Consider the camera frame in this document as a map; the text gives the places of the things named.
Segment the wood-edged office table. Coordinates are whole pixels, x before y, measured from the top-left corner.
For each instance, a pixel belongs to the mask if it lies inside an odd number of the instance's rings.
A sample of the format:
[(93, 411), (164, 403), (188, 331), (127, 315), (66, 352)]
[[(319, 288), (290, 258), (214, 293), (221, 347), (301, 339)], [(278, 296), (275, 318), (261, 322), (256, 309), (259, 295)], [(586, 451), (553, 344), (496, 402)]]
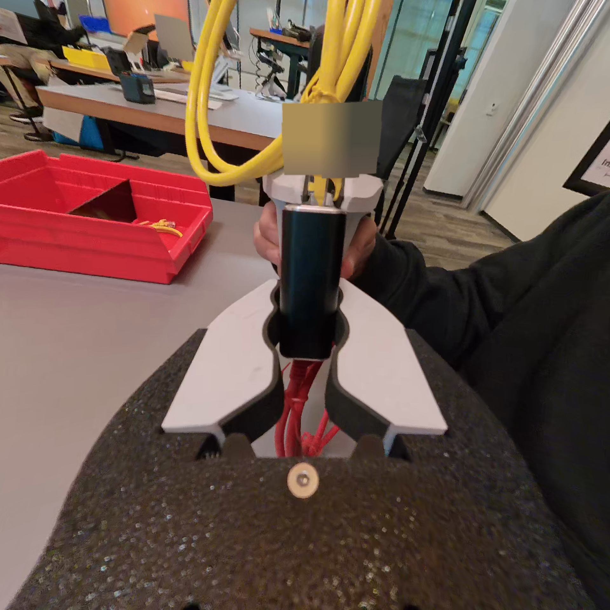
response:
[[(181, 136), (186, 132), (184, 104), (163, 99), (155, 104), (128, 102), (118, 85), (57, 85), (38, 87), (37, 93), (43, 105), (51, 109)], [(263, 150), (281, 134), (281, 104), (245, 90), (232, 93), (237, 96), (235, 100), (224, 101), (219, 109), (209, 111), (212, 141)]]

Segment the white paper sign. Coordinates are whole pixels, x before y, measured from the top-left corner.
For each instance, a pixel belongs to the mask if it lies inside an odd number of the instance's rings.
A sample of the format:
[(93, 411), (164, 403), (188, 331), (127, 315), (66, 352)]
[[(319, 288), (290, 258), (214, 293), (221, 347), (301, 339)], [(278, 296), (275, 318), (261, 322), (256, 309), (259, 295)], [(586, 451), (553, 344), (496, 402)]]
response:
[(44, 106), (43, 125), (50, 131), (67, 139), (80, 142), (84, 115)]

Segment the blue bag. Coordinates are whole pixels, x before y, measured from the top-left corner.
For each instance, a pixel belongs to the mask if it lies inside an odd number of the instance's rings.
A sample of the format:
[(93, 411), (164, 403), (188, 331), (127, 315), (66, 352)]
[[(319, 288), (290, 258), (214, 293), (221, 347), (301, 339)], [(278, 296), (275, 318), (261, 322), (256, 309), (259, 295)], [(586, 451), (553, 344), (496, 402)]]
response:
[(57, 132), (51, 132), (53, 140), (62, 145), (90, 149), (94, 151), (103, 151), (104, 144), (101, 133), (98, 129), (96, 119), (89, 116), (84, 116), (80, 128), (80, 136), (78, 141), (69, 139), (65, 135)]

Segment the orange screen monitor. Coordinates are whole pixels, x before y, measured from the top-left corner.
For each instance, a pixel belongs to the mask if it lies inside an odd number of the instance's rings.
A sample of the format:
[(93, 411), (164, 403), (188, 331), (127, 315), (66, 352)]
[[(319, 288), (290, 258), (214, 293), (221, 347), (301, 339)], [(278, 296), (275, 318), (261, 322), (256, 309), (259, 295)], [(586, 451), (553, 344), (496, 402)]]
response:
[(187, 1), (104, 1), (111, 31), (128, 36), (132, 31), (155, 23), (156, 15), (188, 21)]

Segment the yellow storage bin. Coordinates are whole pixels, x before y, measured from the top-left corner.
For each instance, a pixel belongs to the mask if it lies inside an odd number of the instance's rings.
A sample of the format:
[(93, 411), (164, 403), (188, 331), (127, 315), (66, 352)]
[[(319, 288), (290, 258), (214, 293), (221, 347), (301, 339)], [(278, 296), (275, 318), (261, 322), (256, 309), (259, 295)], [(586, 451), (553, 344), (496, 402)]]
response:
[(109, 61), (106, 55), (102, 52), (77, 49), (69, 46), (63, 46), (62, 52), (65, 60), (72, 65), (83, 66), (93, 70), (111, 71)]

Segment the red plastic bin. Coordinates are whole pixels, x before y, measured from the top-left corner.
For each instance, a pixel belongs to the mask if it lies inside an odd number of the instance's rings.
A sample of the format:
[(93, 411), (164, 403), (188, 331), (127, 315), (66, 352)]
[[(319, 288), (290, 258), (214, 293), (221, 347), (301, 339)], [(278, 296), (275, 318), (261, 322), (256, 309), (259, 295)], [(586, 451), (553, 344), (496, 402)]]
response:
[(1, 263), (170, 284), (213, 218), (198, 178), (31, 151), (1, 160)]

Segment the person's torso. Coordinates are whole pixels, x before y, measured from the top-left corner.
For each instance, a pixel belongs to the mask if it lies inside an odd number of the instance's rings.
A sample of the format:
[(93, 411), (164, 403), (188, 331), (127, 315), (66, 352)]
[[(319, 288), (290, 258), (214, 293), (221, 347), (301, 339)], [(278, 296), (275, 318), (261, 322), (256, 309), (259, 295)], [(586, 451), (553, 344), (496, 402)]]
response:
[(464, 362), (520, 448), (589, 596), (609, 609), (609, 271), (540, 281)]

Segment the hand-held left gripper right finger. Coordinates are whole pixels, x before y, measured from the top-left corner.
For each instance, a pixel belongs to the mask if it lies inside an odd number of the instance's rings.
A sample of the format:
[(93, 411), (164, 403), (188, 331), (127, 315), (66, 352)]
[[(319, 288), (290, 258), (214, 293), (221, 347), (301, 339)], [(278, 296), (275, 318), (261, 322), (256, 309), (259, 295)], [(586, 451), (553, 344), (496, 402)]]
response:
[(448, 425), (404, 325), (349, 281), (339, 287), (325, 390), (331, 423), (355, 443), (377, 437), (386, 455), (399, 435), (443, 436)]

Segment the person's right hand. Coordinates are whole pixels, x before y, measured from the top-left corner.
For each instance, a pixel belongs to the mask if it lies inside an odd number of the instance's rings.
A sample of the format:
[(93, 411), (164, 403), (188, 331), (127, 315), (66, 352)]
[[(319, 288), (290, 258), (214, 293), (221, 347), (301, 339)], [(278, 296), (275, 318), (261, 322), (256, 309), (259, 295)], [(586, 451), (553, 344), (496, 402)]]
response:
[[(362, 273), (375, 248), (376, 235), (375, 222), (370, 217), (362, 217), (343, 256), (341, 278), (350, 280)], [(271, 263), (277, 275), (281, 276), (278, 218), (272, 201), (263, 206), (261, 217), (254, 225), (254, 246), (257, 253)]]

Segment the black network switch box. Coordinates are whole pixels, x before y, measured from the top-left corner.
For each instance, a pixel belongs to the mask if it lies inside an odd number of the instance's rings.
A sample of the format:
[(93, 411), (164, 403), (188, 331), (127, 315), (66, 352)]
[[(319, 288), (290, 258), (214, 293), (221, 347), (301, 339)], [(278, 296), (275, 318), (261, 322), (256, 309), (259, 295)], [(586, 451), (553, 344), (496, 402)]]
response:
[(281, 213), (279, 349), (290, 359), (324, 361), (332, 350), (346, 214), (287, 204)]

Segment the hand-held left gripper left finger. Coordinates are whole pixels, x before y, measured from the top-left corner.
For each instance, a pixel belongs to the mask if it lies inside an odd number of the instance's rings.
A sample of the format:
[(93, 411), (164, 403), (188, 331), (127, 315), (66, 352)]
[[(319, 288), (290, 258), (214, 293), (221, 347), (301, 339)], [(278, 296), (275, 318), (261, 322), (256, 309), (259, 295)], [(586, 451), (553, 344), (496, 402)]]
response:
[(163, 419), (168, 434), (243, 434), (270, 443), (284, 410), (277, 280), (241, 297), (209, 324)]

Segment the black framed picture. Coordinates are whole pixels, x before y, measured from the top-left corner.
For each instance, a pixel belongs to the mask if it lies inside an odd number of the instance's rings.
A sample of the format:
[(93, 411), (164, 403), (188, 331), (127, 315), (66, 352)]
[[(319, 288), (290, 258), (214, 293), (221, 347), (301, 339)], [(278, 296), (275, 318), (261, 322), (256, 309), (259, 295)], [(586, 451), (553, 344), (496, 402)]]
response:
[(609, 191), (609, 124), (595, 139), (562, 187), (587, 197)]

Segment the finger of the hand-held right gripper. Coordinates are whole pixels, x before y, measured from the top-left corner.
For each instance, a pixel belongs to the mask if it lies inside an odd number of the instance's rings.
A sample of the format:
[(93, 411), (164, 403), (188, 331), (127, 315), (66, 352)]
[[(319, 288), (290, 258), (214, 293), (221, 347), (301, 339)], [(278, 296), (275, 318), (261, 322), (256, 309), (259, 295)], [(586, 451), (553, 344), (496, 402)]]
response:
[(343, 179), (335, 207), (348, 214), (368, 214), (376, 208), (383, 189), (383, 180), (369, 174)]
[(262, 177), (262, 187), (276, 209), (284, 209), (287, 204), (310, 203), (308, 175), (266, 174)]

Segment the black desktop device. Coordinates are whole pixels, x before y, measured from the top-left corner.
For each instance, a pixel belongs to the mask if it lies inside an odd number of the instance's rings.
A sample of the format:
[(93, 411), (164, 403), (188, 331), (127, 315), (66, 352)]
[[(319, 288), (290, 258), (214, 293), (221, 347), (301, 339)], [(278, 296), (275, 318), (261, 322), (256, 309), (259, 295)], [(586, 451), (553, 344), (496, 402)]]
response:
[(148, 76), (133, 72), (121, 72), (119, 82), (126, 101), (144, 105), (156, 103), (154, 85)]

